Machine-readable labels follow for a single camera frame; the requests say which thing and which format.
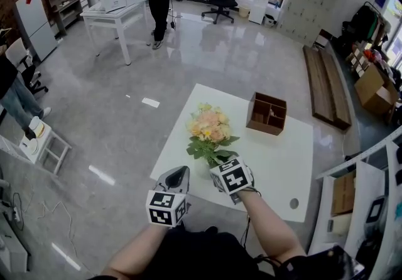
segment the white refrigerator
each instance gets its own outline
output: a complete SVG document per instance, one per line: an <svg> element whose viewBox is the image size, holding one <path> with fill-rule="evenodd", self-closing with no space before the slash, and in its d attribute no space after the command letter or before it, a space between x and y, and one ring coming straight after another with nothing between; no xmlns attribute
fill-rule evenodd
<svg viewBox="0 0 402 280"><path fill-rule="evenodd" d="M18 0L14 6L19 30L33 55L43 61L57 46L42 0Z"/></svg>

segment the wooden board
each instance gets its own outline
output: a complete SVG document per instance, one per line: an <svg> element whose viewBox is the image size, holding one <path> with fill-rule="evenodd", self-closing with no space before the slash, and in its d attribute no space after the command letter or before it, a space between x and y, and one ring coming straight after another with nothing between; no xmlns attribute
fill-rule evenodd
<svg viewBox="0 0 402 280"><path fill-rule="evenodd" d="M330 97L332 99L332 115L334 117L334 126L345 130L351 126L349 106L346 101L344 86L339 77L337 66L332 56L320 50L319 52L323 67L327 73L328 83L330 87Z"/></svg>
<svg viewBox="0 0 402 280"><path fill-rule="evenodd" d="M310 94L312 98L313 116L331 125L334 124L332 100L327 72L318 51L307 46L303 47L306 59Z"/></svg>

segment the white desk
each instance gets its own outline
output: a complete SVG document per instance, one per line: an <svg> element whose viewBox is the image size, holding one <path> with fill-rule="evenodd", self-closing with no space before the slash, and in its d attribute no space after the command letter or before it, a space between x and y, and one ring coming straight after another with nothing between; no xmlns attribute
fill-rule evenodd
<svg viewBox="0 0 402 280"><path fill-rule="evenodd" d="M228 147L243 157L251 168L256 188L270 207L284 220L304 222L307 211L313 163L313 127L286 117L285 129L279 136L246 128L249 100L197 84L166 141L151 178L157 180L164 172L181 165L190 168L190 194L226 207L243 210L213 186L194 174L194 158L186 152L190 140L185 124L200 102L219 106L229 116L233 135L240 139ZM292 199L299 201L296 209Z"/></svg>
<svg viewBox="0 0 402 280"><path fill-rule="evenodd" d="M148 30L146 1L117 9L109 13L106 13L105 9L102 7L102 3L99 2L92 6L88 11L81 13L81 17L84 18L85 27L87 28L89 38L94 46L95 54L97 56L99 56L100 51L96 45L94 36L92 35L91 27L100 26L104 28L112 28L115 29L115 38L119 38L120 40L121 50L123 51L126 65L128 66L131 64L124 30L142 18L145 18L145 24Z"/></svg>
<svg viewBox="0 0 402 280"><path fill-rule="evenodd" d="M50 156L53 156L56 161L56 167L53 170L53 172L49 172L52 174L57 175L58 170L60 169L60 166L62 165L62 162L64 160L64 157L67 154L67 151L69 149L71 149L72 147L67 144L67 142L65 142L59 135L57 135L52 128L44 123L43 121L40 121L43 125L45 125L45 132L43 133L43 135L41 137L36 138L36 140L38 141L38 151L35 154L32 154L32 152L28 149L27 146L28 143L30 142L28 138L26 138L26 136L24 135L24 137L22 138L20 144L19 144L19 148L20 150L22 150L22 152L25 154L25 156L33 163L33 164L38 164L41 166L41 159L43 154L48 153ZM58 139L63 145L63 151L62 154L60 156L56 155L52 150L50 150L49 143L52 139Z"/></svg>

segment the gray tile floor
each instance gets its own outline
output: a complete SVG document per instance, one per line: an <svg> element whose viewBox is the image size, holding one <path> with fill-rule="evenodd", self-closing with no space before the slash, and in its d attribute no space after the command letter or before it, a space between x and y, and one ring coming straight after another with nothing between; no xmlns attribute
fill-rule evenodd
<svg viewBox="0 0 402 280"><path fill-rule="evenodd" d="M40 103L53 109L46 121L73 149L57 182L0 154L4 177L12 185L8 193L19 192L26 211L24 230L16 233L32 255L31 272L5 272L8 279L85 279L99 273L113 253L147 225L144 201L154 183L148 176L196 83L245 99L256 90L285 99L288 115L314 128L313 176L342 161L344 136L311 115L301 44L237 16L234 24L222 18L213 25L211 18L200 17L208 10L204 4L175 3L175 10L182 16L177 30L167 32L157 51L145 45L149 30L144 24L126 30L133 59L129 67L111 30L96 30L102 53L95 57L83 22L68 30L40 66L41 81L50 89ZM159 108L142 104L144 97L159 101ZM9 116L0 133L16 143L22 137ZM104 183L89 165L116 184ZM70 219L64 208L59 205L40 218L44 202L53 210L60 201L72 217L77 255L68 238ZM319 201L320 183L313 179L305 223L290 223L306 249ZM197 198L191 203L186 217L190 230L214 224L240 239L246 226L244 213ZM67 264L52 243L81 270ZM253 231L247 249L254 256L261 253Z"/></svg>

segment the white tabletop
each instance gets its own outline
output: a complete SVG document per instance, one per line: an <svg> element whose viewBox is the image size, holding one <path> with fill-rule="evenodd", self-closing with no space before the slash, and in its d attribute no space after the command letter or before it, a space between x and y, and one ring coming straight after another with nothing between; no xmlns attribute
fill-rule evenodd
<svg viewBox="0 0 402 280"><path fill-rule="evenodd" d="M43 125L45 125L45 132L41 137L36 138L36 140L38 141L38 151L35 154L32 154L32 152L25 146L28 145L28 143L30 142L30 140L26 138L25 135L19 144L19 148L26 155L26 157L34 164L36 164L36 162L40 157L40 154L43 152L43 148L45 147L46 141L48 140L50 133L52 131L52 128L48 124L44 123L43 121L40 122Z"/></svg>
<svg viewBox="0 0 402 280"><path fill-rule="evenodd" d="M151 178L157 180L168 170L182 165L190 168L190 194L226 207L243 210L229 196L219 193L212 181L203 180L194 171L194 158L186 152L191 137L185 124L200 102L219 106L229 116L233 135L240 139L227 149L236 151L251 168L256 188L270 207L284 220L304 222L307 211L313 163L313 127L286 117L279 136L246 128L249 100L197 84L166 141ZM292 199L299 201L296 209Z"/></svg>
<svg viewBox="0 0 402 280"><path fill-rule="evenodd" d="M130 6L126 6L124 8L120 8L117 10L113 10L111 12L106 13L105 8L102 6L102 2L98 2L97 4L91 6L89 10L81 13L80 15L85 18L99 18L99 19L119 19L123 17L125 14L130 13L133 10L136 10L143 6L144 2L132 4Z"/></svg>

